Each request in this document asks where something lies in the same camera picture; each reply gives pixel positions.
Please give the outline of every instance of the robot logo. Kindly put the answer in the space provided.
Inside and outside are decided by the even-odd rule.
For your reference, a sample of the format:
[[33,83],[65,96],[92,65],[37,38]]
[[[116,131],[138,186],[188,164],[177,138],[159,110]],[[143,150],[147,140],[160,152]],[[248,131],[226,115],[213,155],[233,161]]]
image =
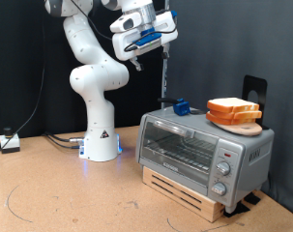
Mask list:
[[108,133],[106,132],[106,130],[103,132],[103,134],[101,135],[101,138],[107,138],[109,137]]

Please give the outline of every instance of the wooden pallet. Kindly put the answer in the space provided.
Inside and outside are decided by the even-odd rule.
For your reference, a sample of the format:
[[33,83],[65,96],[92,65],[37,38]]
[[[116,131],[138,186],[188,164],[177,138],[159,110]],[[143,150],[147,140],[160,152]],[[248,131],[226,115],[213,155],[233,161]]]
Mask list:
[[224,205],[184,187],[145,166],[143,182],[210,222],[214,222],[223,215]]

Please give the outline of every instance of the toaster oven rack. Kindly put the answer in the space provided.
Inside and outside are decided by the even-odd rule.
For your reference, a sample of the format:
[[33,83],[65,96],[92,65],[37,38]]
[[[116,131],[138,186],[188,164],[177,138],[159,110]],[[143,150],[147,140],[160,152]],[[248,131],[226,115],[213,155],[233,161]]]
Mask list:
[[209,172],[216,145],[197,138],[177,134],[152,142],[145,146],[185,165]]

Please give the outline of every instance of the wooden board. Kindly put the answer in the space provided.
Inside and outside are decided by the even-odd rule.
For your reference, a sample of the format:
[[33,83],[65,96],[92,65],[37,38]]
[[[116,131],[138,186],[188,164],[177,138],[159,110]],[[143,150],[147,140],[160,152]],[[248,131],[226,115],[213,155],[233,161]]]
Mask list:
[[214,222],[223,215],[224,205],[184,187],[145,166],[143,182],[210,222]]
[[258,135],[262,132],[262,128],[256,123],[244,123],[239,125],[221,125],[214,123],[216,126],[230,132],[246,135],[246,136],[254,136]]
[[249,212],[211,223],[149,188],[135,159],[138,129],[116,129],[124,151],[107,162],[20,138],[20,152],[0,154],[0,232],[293,232],[293,214],[262,191],[257,205],[244,202]]

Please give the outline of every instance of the table surface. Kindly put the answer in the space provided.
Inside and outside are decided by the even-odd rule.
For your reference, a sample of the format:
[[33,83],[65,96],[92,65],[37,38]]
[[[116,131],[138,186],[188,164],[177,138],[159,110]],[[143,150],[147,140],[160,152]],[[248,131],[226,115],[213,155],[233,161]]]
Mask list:
[[261,191],[256,206],[245,203],[249,212],[208,222],[142,183],[138,127],[116,132],[124,152],[108,162],[80,159],[45,137],[1,154],[0,231],[293,231],[293,214]]

